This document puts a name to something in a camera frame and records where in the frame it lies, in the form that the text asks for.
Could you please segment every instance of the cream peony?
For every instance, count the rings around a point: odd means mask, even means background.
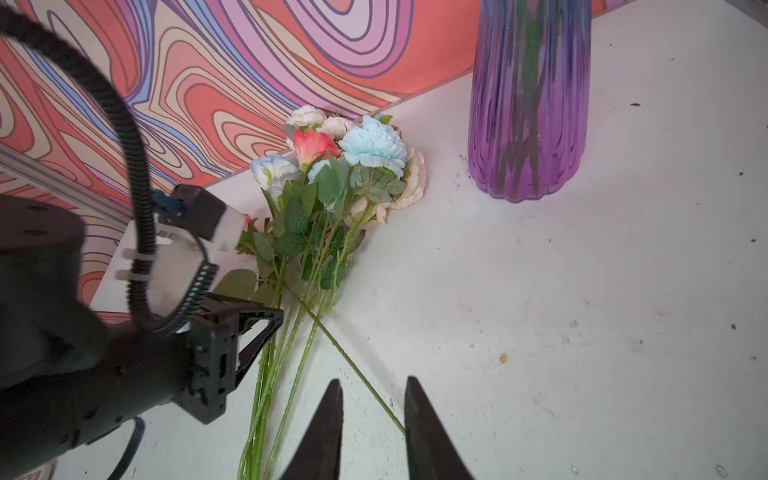
[[[406,189],[390,206],[393,210],[402,210],[419,202],[424,197],[424,189],[427,185],[427,168],[424,164],[424,156],[420,151],[411,147],[406,159],[406,175],[402,179],[406,183]]]
[[[312,105],[304,105],[293,113],[286,120],[286,124],[294,127],[311,127],[314,124],[322,125],[326,121],[326,115],[322,110],[314,108]],[[286,138],[286,145],[293,150],[293,139]]]
[[[317,131],[322,134],[328,135],[329,137],[331,137],[331,140],[339,141],[343,139],[344,135],[346,135],[346,132],[348,132],[354,126],[355,124],[352,123],[352,121],[347,118],[328,117],[323,122],[323,125],[321,125],[320,128],[317,129]]]

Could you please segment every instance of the artificial flower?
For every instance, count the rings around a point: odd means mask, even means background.
[[[299,165],[306,166],[316,158],[330,154],[331,157],[339,157],[341,150],[328,138],[326,134],[319,134],[312,130],[293,132],[293,147],[299,158]]]
[[[297,127],[312,127],[314,124],[322,125],[325,120],[326,115],[322,110],[318,110],[312,105],[304,105],[300,109],[295,110],[288,117],[286,123]]]
[[[261,190],[278,198],[288,180],[302,181],[301,170],[280,155],[265,155],[250,162],[250,171]]]
[[[346,132],[352,130],[354,126],[355,124],[352,123],[352,121],[348,118],[328,117],[323,122],[323,125],[321,125],[320,128],[317,129],[317,131],[322,134],[328,135],[331,138],[331,140],[339,141],[342,138],[344,138],[344,135],[346,135]]]
[[[406,145],[391,126],[366,115],[362,118],[362,125],[349,130],[339,146],[349,164],[384,167],[398,179],[402,178],[406,168]]]
[[[420,151],[411,147],[408,152],[408,170],[402,179],[406,183],[406,189],[392,202],[393,210],[402,210],[417,203],[424,197],[424,188],[427,185],[427,169],[424,164],[424,156]]]
[[[376,212],[376,221],[378,221],[382,225],[386,225],[386,214],[387,214],[386,206],[382,204],[377,204],[375,212]]]

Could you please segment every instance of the ribbed glass vase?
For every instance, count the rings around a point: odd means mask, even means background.
[[[584,153],[589,0],[480,0],[469,173],[511,202],[552,194]]]

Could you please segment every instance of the black cable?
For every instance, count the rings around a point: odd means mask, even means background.
[[[56,34],[4,5],[0,5],[0,31],[37,50],[67,72],[91,94],[101,107],[118,136],[125,156],[131,188],[131,203],[136,219],[136,251],[143,255],[154,255],[152,189],[147,168],[147,154],[136,122],[123,99],[109,80],[78,50],[61,40]],[[151,260],[134,260],[131,272],[137,275],[148,275],[151,268]],[[128,307],[131,316],[139,326],[143,327],[147,322],[157,322],[147,302],[147,281],[130,280],[128,282]]]
[[[205,247],[205,245],[203,245],[203,241],[200,240],[200,238],[192,232],[190,232],[190,235],[192,236],[192,238],[194,238],[195,243],[197,243],[197,247],[200,249],[200,252],[203,254],[203,260],[205,260],[205,263],[209,263],[210,261],[208,258],[208,249]]]
[[[125,471],[128,470],[131,460],[134,459],[134,455],[136,455],[136,451],[139,449],[141,437],[144,436],[144,420],[140,417],[134,417],[134,422],[136,422],[136,425],[134,425],[134,432],[131,434],[131,439],[128,440],[128,445],[125,446],[123,456],[120,458],[118,465],[114,467],[112,474],[109,475],[107,480],[120,480],[120,477],[122,477]]]

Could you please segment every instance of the pale blue rose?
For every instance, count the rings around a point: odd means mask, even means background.
[[[277,199],[288,180],[302,181],[299,168],[280,155],[265,155],[250,162],[253,178],[272,198]]]
[[[362,118],[362,126],[346,132],[339,146],[349,164],[384,167],[402,178],[406,168],[406,145],[391,126],[366,115]]]

